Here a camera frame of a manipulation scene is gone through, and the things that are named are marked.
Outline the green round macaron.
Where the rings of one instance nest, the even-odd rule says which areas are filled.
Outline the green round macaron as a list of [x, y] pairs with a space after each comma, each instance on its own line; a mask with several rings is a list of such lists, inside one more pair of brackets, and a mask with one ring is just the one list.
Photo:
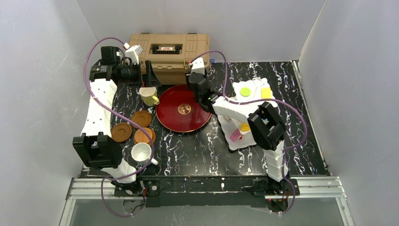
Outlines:
[[248, 87], [242, 87], [239, 91], [242, 97], [248, 97], [251, 95], [251, 89]]

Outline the yellow triangular cake slice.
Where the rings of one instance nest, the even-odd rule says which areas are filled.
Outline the yellow triangular cake slice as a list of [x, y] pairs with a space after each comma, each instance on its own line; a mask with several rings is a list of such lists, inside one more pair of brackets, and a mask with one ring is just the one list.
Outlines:
[[240, 128], [241, 131], [245, 132], [245, 131], [250, 131], [250, 126], [246, 123], [241, 124]]

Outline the pink rectangular cake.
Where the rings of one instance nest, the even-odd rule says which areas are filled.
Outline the pink rectangular cake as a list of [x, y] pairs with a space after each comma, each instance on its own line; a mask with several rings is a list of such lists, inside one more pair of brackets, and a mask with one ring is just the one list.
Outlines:
[[240, 130], [239, 129], [234, 130], [233, 133], [230, 135], [229, 139], [232, 142], [236, 142], [237, 140], [242, 139], [242, 134], [241, 134]]

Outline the white three-tier cake stand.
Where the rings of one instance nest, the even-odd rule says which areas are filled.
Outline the white three-tier cake stand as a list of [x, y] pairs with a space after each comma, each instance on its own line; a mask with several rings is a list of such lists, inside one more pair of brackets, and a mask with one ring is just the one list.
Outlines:
[[[247, 102], [264, 98], [274, 99], [273, 91], [266, 78], [253, 78], [232, 84], [237, 102]], [[247, 121], [240, 121], [228, 116], [217, 116], [230, 150], [246, 148], [256, 145]]]

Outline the orange square cake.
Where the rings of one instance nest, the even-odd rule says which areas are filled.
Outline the orange square cake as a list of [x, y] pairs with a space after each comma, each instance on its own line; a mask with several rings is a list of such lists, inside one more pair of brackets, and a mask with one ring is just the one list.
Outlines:
[[273, 97], [271, 88], [265, 87], [261, 89], [262, 99], [271, 99]]

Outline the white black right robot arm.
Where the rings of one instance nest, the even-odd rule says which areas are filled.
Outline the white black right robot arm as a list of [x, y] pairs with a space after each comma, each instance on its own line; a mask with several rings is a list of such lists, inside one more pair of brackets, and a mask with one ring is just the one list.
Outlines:
[[276, 110], [266, 78], [233, 83], [236, 96], [230, 100], [213, 92], [201, 73], [190, 73], [187, 85], [195, 102], [219, 117], [230, 149], [257, 145], [266, 154], [268, 177], [277, 182], [287, 177], [288, 168], [283, 161], [286, 126]]

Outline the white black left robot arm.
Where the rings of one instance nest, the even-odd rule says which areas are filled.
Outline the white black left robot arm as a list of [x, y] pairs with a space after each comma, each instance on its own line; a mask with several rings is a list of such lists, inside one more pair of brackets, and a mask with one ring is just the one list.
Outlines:
[[113, 100], [118, 83], [160, 86], [149, 60], [146, 74], [142, 75], [138, 52], [141, 46], [125, 44], [121, 50], [114, 46], [101, 47], [101, 58], [91, 66], [84, 82], [90, 93], [88, 114], [79, 136], [72, 141], [73, 148], [88, 168], [108, 173], [118, 183], [130, 184], [136, 181], [137, 170], [123, 159], [122, 148], [113, 138], [111, 131]]

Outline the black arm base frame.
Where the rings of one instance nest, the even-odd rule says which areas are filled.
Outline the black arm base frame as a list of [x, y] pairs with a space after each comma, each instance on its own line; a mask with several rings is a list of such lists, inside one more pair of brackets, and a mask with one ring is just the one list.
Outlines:
[[136, 182], [112, 182], [116, 197], [140, 197], [149, 208], [166, 206], [267, 207], [286, 211], [300, 194], [296, 179], [268, 176], [139, 176]]

